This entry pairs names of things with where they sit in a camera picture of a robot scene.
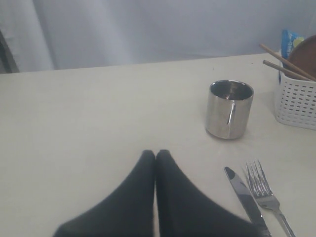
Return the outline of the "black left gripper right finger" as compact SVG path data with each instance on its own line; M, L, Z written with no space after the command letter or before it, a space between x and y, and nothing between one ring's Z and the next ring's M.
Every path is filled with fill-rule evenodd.
M160 150L156 156L156 197L162 237L259 236L254 225L202 193L168 150Z

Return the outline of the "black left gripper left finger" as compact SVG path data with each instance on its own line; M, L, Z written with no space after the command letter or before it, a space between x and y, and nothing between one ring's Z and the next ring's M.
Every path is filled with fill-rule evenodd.
M99 204L62 224L56 237L154 236L155 154L144 150L126 179Z

